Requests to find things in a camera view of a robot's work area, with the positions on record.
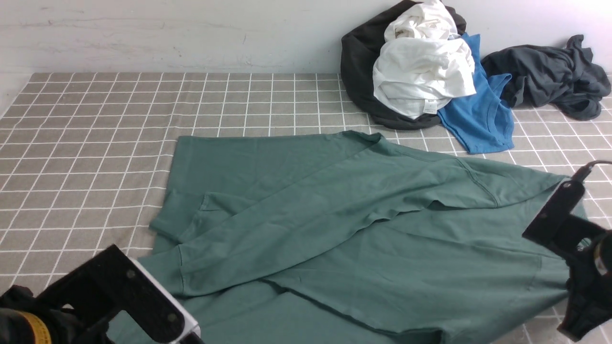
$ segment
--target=pile of clothes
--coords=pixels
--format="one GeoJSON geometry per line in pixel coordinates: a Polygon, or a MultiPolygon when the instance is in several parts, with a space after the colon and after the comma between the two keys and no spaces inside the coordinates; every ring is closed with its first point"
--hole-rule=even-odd
{"type": "Polygon", "coordinates": [[[480,36],[439,0],[404,0],[342,38],[349,97],[378,124],[442,124],[472,154],[512,149],[511,108],[552,103],[578,120],[597,117],[610,81],[583,36],[566,48],[523,45],[480,61],[480,36]]]}

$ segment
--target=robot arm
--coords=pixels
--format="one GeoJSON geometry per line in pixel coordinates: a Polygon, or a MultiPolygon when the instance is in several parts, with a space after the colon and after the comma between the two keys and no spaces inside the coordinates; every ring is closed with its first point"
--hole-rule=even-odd
{"type": "Polygon", "coordinates": [[[193,316],[115,245],[36,298],[11,287],[0,307],[0,344],[109,344],[108,323],[121,310],[158,343],[202,343],[193,316]]]}
{"type": "Polygon", "coordinates": [[[574,342],[612,318],[612,233],[571,214],[584,195],[584,180],[600,163],[610,164],[591,162],[562,181],[523,233],[570,268],[569,301],[557,330],[574,342]]]}

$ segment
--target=black garment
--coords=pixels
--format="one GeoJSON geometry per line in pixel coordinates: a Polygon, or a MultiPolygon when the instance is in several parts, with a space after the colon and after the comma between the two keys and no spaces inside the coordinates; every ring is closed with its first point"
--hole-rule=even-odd
{"type": "MultiPolygon", "coordinates": [[[[340,72],[346,93],[376,123],[391,129],[415,130],[440,124],[440,118],[435,114],[423,114],[417,119],[410,119],[389,109],[374,97],[372,69],[385,44],[384,31],[391,22],[416,4],[414,1],[403,0],[342,37],[340,72]]],[[[447,6],[446,9],[455,20],[459,34],[464,34],[465,19],[452,7],[447,6]]]]}
{"type": "Polygon", "coordinates": [[[482,67],[489,76],[512,74],[502,93],[510,107],[552,103],[571,118],[587,121],[601,113],[599,102],[610,94],[610,81],[603,68],[592,63],[593,52],[582,47],[583,39],[573,36],[567,48],[506,48],[482,59],[482,67]]]}

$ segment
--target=gray grid fabric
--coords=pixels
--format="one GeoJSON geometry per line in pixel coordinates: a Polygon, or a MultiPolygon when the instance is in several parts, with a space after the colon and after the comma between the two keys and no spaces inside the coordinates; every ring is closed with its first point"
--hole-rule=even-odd
{"type": "MultiPolygon", "coordinates": [[[[480,155],[558,174],[612,159],[612,98],[592,122],[553,107],[515,110],[516,148],[480,155]]],[[[43,290],[117,244],[149,253],[176,138],[381,132],[417,149],[467,154],[444,128],[373,125],[337,74],[37,73],[0,119],[0,293],[43,290]]],[[[589,177],[590,219],[612,228],[612,168],[589,177]]],[[[555,332],[563,304],[499,344],[569,343],[555,332]]],[[[612,324],[584,343],[612,344],[612,324]]]]}

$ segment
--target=t-shirt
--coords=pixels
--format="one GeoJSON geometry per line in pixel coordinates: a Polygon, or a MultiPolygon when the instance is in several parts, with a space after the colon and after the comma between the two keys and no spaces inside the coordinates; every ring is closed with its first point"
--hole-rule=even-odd
{"type": "MultiPolygon", "coordinates": [[[[562,179],[342,132],[180,137],[141,263],[216,343],[490,343],[566,297],[562,179]]],[[[126,314],[117,344],[152,343],[126,314]]]]}
{"type": "Polygon", "coordinates": [[[477,93],[454,98],[441,108],[438,116],[442,125],[455,135],[470,154],[512,149],[512,110],[499,98],[511,75],[487,77],[480,64],[480,35],[463,34],[462,38],[468,43],[476,62],[474,86],[477,93]]]}

